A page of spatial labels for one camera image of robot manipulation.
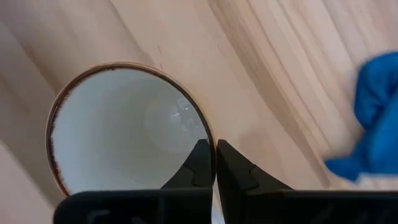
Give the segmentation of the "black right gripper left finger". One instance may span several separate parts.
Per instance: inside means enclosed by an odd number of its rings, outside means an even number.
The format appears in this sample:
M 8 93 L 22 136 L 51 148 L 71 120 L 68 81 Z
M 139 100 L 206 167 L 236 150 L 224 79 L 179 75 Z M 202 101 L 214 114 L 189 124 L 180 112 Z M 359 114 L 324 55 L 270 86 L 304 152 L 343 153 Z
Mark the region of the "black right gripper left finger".
M 200 139 L 160 189 L 74 194 L 55 209 L 53 224 L 210 224 L 213 155 Z

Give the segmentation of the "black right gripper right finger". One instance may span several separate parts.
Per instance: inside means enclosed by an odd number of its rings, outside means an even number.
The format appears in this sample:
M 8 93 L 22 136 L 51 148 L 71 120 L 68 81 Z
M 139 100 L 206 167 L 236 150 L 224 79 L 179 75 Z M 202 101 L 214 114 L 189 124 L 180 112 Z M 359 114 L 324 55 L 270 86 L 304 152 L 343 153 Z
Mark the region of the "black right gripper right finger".
M 398 191 L 294 190 L 224 139 L 216 157 L 226 224 L 398 224 Z

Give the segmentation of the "white mug brown rim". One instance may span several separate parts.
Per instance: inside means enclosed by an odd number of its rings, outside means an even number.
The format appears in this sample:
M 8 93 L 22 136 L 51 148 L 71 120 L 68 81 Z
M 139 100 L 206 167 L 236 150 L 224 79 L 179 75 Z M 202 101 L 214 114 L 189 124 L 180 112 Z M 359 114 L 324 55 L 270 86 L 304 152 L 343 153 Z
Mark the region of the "white mug brown rim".
M 47 119 L 45 147 L 64 195 L 163 187 L 199 140 L 215 153 L 198 103 L 164 72 L 132 62 L 95 66 L 68 83 Z

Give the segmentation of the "blue cloth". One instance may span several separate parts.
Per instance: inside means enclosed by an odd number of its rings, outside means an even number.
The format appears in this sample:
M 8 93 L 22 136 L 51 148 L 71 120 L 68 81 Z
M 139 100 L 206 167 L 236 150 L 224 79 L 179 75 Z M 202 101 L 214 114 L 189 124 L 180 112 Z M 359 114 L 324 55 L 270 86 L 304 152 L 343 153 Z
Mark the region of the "blue cloth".
M 328 159 L 326 167 L 351 181 L 361 174 L 398 175 L 398 52 L 363 64 L 354 114 L 364 128 L 363 136 L 350 155 Z

